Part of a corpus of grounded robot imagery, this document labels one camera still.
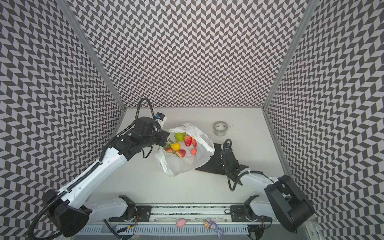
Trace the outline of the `white lemon-print plastic bag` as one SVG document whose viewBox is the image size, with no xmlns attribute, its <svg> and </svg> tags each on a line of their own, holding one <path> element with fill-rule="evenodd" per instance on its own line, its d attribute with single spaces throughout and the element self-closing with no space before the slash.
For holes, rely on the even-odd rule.
<svg viewBox="0 0 384 240">
<path fill-rule="evenodd" d="M 169 129 L 166 146 L 155 153 L 157 164 L 170 177 L 206 164 L 215 153 L 213 142 L 193 124 Z"/>
</svg>

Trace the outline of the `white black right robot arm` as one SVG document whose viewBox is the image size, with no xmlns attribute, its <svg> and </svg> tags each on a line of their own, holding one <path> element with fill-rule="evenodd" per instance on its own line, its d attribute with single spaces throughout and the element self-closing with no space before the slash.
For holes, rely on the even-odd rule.
<svg viewBox="0 0 384 240">
<path fill-rule="evenodd" d="M 238 185 L 257 191 L 243 203 L 243 214 L 248 221 L 277 220 L 294 233 L 314 215 L 315 208 L 290 176 L 269 177 L 239 164 L 230 140 L 223 144 L 221 159 L 230 191 L 235 191 Z"/>
</svg>

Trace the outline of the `red yellow fake apple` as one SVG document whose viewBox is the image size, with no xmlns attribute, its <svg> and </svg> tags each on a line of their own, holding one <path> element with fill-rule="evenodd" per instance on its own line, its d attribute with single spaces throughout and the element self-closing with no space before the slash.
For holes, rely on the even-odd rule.
<svg viewBox="0 0 384 240">
<path fill-rule="evenodd" d="M 178 156 L 179 158 L 184 158 L 185 155 L 186 155 L 186 151 L 183 150 L 183 149 L 180 149 L 178 151 L 175 152 L 176 156 Z"/>
</svg>

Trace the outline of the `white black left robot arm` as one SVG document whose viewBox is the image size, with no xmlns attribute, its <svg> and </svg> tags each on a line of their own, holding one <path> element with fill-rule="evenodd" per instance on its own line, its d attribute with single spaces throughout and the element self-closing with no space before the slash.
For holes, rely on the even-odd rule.
<svg viewBox="0 0 384 240">
<path fill-rule="evenodd" d="M 88 198 L 117 169 L 143 153 L 144 148 L 165 146 L 169 137 L 163 130 L 166 120 L 162 113 L 154 118 L 139 117 L 132 128 L 112 139 L 102 156 L 85 172 L 58 191 L 44 194 L 45 214 L 57 227 L 59 235 L 72 237 L 92 222 L 134 217 L 135 204 L 125 195 L 100 203 L 91 203 Z"/>
</svg>

